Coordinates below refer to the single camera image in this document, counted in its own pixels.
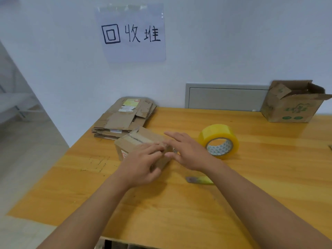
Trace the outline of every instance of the packing tape roll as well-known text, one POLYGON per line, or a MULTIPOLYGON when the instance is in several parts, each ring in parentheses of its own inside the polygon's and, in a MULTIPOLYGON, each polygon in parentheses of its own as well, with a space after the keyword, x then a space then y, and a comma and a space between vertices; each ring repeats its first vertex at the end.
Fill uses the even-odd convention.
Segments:
POLYGON ((198 136, 198 142, 208 152, 220 159, 235 154, 239 149, 239 141, 227 125, 215 124, 206 127, 198 136))

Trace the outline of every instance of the gray floor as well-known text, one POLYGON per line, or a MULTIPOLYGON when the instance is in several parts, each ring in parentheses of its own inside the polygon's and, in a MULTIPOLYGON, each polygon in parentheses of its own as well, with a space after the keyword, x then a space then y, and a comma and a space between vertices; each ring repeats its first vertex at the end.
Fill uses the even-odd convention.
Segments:
POLYGON ((5 216, 68 149, 46 114, 0 125, 0 248, 36 248, 54 229, 5 216))

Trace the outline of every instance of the small cardboard box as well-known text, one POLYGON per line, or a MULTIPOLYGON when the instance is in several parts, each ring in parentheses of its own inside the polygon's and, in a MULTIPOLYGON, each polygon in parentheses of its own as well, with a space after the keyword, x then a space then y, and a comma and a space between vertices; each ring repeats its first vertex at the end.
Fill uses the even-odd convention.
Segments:
POLYGON ((150 99, 123 97, 118 99, 95 123, 95 137, 116 140, 143 126, 157 105, 150 99))
MULTIPOLYGON (((163 143, 164 140, 165 138, 163 136, 155 134, 146 128, 139 127, 138 129, 131 131, 129 134, 117 139, 114 142, 114 145, 117 149, 119 159, 122 161, 127 154, 135 150, 136 146, 142 143, 160 142, 160 145, 165 147, 163 154, 173 152, 171 146, 163 143)), ((154 166, 163 169, 169 161, 170 159, 168 157, 162 156, 154 166)))
POLYGON ((332 98, 312 80, 274 80, 261 113, 269 122, 309 122, 324 100, 332 98))

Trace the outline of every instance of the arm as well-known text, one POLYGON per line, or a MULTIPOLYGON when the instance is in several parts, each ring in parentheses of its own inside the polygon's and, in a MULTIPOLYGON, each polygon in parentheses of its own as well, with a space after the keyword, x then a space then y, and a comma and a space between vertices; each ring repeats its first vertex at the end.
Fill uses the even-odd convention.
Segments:
POLYGON ((165 132, 166 143, 180 154, 166 153, 191 170, 205 173, 218 187, 251 236, 262 248, 332 248, 332 241, 296 216, 185 133, 165 132))
POLYGON ((92 249, 124 194, 132 187, 147 184, 161 173, 159 168, 150 172, 150 166, 161 156, 164 147, 142 144, 131 152, 114 172, 60 226, 38 249, 92 249))

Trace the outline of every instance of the hand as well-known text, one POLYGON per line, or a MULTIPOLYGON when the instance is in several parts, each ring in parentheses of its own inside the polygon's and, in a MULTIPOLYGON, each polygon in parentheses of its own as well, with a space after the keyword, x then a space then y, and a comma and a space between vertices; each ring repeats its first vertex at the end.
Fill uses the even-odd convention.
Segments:
POLYGON ((221 160, 211 155, 203 146, 201 146, 188 134, 177 132, 165 132, 164 134, 174 138, 168 139, 164 142, 180 152, 180 154, 168 152, 165 156, 176 160, 187 169, 205 173, 210 164, 222 163, 221 160))
POLYGON ((114 176, 119 178, 128 188, 151 183, 160 174, 160 168, 150 172, 150 167, 162 157, 164 147, 159 143, 143 143, 137 146, 135 151, 130 152, 120 163, 114 176))

